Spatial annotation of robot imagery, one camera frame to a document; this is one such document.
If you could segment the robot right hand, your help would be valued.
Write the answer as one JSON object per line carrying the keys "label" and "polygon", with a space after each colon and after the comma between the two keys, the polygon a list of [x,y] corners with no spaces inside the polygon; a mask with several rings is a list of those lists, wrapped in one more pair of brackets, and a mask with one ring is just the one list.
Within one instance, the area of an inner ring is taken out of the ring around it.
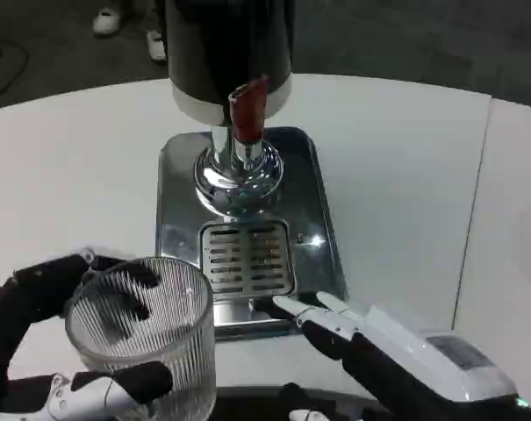
{"label": "robot right hand", "polygon": [[277,315],[400,420],[531,420],[531,405],[487,355],[453,331],[419,331],[327,292],[274,296]]}

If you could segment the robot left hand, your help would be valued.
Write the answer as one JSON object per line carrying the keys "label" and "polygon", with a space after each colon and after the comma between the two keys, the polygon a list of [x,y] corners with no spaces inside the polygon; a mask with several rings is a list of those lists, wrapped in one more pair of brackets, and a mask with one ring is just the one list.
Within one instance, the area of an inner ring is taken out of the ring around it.
{"label": "robot left hand", "polygon": [[103,288],[133,316],[144,320],[149,308],[132,293],[152,289],[161,279],[145,266],[84,250],[14,272],[0,286],[0,420],[106,420],[166,396],[173,375],[159,361],[114,373],[82,371],[12,380],[11,360],[29,328],[60,317],[84,282],[106,270],[124,275],[123,285]]}

